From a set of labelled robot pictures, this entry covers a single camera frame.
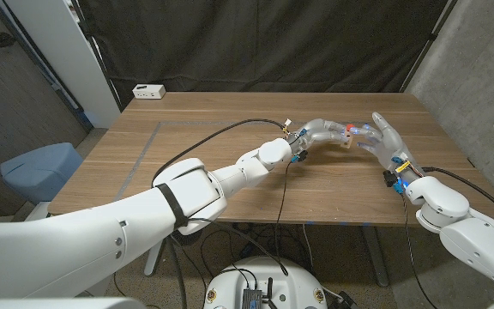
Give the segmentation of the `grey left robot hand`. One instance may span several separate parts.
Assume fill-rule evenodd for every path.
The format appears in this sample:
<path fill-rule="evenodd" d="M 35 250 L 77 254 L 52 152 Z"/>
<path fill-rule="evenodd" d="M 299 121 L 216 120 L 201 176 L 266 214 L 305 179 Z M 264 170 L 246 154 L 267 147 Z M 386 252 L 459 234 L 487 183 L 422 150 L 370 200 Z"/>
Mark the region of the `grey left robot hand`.
<path fill-rule="evenodd" d="M 305 159 L 307 149 L 314 142 L 333 141 L 348 148 L 352 137 L 344 124 L 316 118 L 290 133 L 286 140 L 292 151 L 291 162 L 297 162 Z"/>

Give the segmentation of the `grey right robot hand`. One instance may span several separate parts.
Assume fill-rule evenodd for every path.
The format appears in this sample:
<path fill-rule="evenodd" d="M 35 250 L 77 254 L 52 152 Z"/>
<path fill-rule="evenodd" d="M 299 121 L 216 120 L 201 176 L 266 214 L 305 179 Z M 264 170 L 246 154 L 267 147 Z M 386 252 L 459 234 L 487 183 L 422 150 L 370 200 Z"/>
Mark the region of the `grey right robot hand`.
<path fill-rule="evenodd" d="M 372 119 L 376 128 L 364 124 L 350 129 L 352 134 L 363 136 L 369 141 L 359 142 L 358 146 L 375 155 L 380 165 L 398 176 L 402 183 L 409 185 L 424 177 L 422 169 L 397 130 L 378 112 L 372 113 Z"/>

